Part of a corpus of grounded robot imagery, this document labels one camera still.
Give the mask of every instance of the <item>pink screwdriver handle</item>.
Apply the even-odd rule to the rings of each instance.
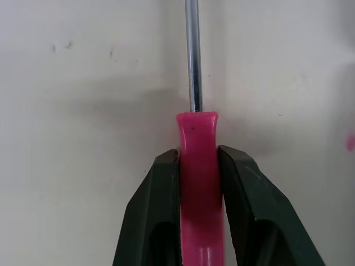
[[[185,112],[180,130],[180,229],[184,266],[224,266],[224,209],[216,112]]]

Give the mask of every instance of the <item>pink plastic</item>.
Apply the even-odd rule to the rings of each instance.
[[[179,114],[180,228],[184,266],[224,266],[224,217],[216,112]]]

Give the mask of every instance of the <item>black plastic jaw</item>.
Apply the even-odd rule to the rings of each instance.
[[[180,266],[178,151],[158,156],[129,201],[113,266]]]
[[[324,266],[287,197],[245,152],[218,148],[238,266]]]

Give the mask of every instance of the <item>white wall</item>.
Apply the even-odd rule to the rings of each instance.
[[[355,265],[354,12],[200,0],[218,143],[257,161],[336,266]],[[128,200],[178,145],[184,16],[182,0],[0,3],[1,266],[111,265]]]

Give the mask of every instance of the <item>metal screwdriver shaft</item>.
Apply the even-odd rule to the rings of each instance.
[[[190,111],[202,112],[199,4],[185,0],[187,60],[189,66]]]

